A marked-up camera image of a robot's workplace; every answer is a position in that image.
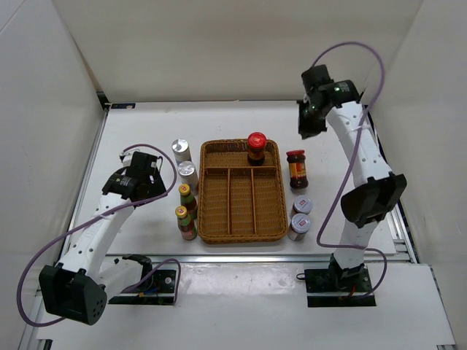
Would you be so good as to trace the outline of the silver-lid bead jar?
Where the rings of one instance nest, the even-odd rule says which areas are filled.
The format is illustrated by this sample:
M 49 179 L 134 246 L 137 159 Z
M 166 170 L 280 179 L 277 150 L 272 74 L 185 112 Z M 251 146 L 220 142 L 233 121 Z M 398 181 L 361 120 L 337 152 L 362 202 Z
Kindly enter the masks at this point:
M 178 165 L 178 174 L 183 184 L 188 184 L 191 191 L 196 195 L 198 193 L 198 173 L 196 166 L 192 161 L 186 160 Z
M 174 159 L 179 166 L 185 161 L 191 161 L 190 146 L 187 140 L 185 139 L 175 139 L 171 144 L 172 152 L 174 153 Z

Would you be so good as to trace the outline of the red-lid sauce jar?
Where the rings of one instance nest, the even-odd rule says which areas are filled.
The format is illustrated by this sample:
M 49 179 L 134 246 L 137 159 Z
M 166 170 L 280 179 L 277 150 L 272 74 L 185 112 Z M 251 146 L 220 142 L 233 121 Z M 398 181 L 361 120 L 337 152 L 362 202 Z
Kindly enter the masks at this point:
M 306 155 L 303 149 L 286 152 L 290 174 L 290 186 L 301 190 L 307 188 L 309 182 L 306 175 Z
M 261 132 L 253 132 L 247 138 L 247 160 L 251 166 L 260 166 L 265 159 L 267 138 Z

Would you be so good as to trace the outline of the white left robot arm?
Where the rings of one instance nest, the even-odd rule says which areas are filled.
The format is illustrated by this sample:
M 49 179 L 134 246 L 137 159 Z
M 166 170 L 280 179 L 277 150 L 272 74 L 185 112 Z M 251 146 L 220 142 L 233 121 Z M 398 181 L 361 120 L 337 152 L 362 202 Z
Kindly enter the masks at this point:
M 123 156 L 123 167 L 102 188 L 93 220 L 86 225 L 70 250 L 54 266 L 39 274 L 48 313 L 93 325 L 102 316 L 108 300 L 132 286 L 137 292 L 153 283 L 151 262 L 129 254 L 104 268 L 104 258 L 123 223 L 143 200 L 163 194 L 166 188 L 157 164 L 160 157 L 138 150 Z

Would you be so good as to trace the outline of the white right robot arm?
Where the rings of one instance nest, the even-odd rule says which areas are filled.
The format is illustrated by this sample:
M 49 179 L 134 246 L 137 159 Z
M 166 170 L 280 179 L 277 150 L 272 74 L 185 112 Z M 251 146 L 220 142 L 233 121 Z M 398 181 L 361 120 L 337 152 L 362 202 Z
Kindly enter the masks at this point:
M 301 79 L 305 95 L 298 115 L 299 135 L 308 139 L 331 127 L 349 162 L 344 178 L 354 184 L 350 192 L 340 190 L 333 201 L 341 207 L 345 223 L 340 242 L 332 245 L 328 284 L 343 292 L 362 275 L 370 237 L 399 201 L 407 181 L 381 155 L 352 81 L 334 81 L 324 65 L 307 69 Z

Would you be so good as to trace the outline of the white-lid dark jar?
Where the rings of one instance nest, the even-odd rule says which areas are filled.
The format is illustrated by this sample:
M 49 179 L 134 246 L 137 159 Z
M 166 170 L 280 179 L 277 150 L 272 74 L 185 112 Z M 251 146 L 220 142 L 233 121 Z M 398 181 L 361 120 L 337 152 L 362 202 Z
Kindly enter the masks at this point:
M 313 201 L 306 195 L 299 195 L 295 198 L 290 210 L 290 218 L 296 214 L 308 215 L 313 209 Z
M 302 241 L 312 226 L 308 215 L 298 213 L 290 220 L 287 236 L 291 241 Z

